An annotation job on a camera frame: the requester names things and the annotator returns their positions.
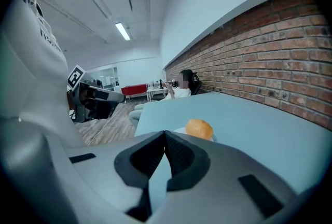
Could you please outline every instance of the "white side table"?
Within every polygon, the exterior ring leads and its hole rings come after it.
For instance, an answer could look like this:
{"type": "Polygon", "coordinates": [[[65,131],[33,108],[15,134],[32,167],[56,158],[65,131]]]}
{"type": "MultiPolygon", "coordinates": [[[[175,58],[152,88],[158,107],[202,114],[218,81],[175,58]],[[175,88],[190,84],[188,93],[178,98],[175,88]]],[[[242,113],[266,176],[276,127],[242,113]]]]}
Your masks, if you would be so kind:
{"type": "Polygon", "coordinates": [[[166,97],[166,90],[167,90],[167,88],[163,88],[163,89],[148,89],[146,91],[147,100],[150,102],[151,98],[152,98],[152,96],[154,94],[154,92],[157,92],[157,91],[162,91],[162,93],[164,94],[164,97],[166,97]]]}

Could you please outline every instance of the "light blue table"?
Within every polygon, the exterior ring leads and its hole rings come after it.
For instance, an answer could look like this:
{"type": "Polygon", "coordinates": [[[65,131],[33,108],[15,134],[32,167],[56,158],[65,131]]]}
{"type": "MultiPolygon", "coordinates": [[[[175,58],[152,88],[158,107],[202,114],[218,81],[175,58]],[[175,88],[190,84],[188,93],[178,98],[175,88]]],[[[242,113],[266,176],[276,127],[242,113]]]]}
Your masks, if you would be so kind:
{"type": "MultiPolygon", "coordinates": [[[[190,119],[207,121],[219,143],[247,153],[282,177],[296,193],[318,183],[330,161],[329,130],[261,103],[217,92],[145,104],[135,136],[174,131],[190,119]]],[[[150,180],[150,190],[156,193],[151,198],[153,209],[165,197],[170,177],[164,156],[150,180]]]]}

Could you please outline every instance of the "ceiling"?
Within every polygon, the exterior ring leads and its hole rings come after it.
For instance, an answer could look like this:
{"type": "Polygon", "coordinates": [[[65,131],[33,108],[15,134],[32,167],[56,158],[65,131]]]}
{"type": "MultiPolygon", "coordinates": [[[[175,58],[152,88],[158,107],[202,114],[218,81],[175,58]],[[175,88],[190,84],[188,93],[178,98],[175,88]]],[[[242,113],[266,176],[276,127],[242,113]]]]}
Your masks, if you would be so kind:
{"type": "Polygon", "coordinates": [[[129,15],[119,17],[113,13],[110,19],[92,0],[38,0],[38,3],[62,50],[75,52],[97,46],[116,50],[135,42],[159,40],[168,1],[131,0],[129,15]],[[127,29],[130,42],[115,27],[119,22],[127,29]]]}

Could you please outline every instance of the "black office chair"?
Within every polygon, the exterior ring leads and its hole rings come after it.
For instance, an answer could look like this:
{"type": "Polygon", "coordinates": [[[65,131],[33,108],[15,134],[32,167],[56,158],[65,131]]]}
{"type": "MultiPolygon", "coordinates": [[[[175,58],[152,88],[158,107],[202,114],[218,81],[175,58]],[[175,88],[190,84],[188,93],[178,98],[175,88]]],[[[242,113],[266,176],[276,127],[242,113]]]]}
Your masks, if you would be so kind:
{"type": "MultiPolygon", "coordinates": [[[[190,89],[191,96],[196,95],[202,86],[202,81],[199,80],[199,78],[197,76],[197,72],[193,74],[192,79],[193,79],[194,85],[192,85],[192,87],[190,89]]],[[[151,100],[153,100],[153,101],[160,101],[162,99],[164,99],[163,95],[153,95],[151,98],[151,100]]]]}

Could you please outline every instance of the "person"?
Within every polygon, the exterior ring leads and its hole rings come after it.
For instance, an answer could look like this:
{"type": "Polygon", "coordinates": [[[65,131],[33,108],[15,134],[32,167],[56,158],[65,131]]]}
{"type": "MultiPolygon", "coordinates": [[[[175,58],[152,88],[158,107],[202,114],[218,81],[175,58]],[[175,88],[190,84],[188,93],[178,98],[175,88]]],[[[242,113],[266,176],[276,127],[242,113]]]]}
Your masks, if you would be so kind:
{"type": "Polygon", "coordinates": [[[65,148],[85,146],[68,115],[74,103],[66,58],[36,0],[8,6],[0,26],[0,72],[0,119],[31,122],[65,148]]]}
{"type": "MultiPolygon", "coordinates": [[[[178,81],[179,86],[177,88],[173,89],[172,85],[165,83],[168,90],[168,94],[164,99],[162,99],[162,101],[190,96],[191,89],[194,86],[192,77],[193,77],[193,72],[190,69],[185,69],[180,72],[179,81],[178,81]]],[[[139,124],[143,108],[144,104],[136,105],[134,110],[129,113],[129,120],[135,126],[135,128],[137,128],[139,124]]]]}

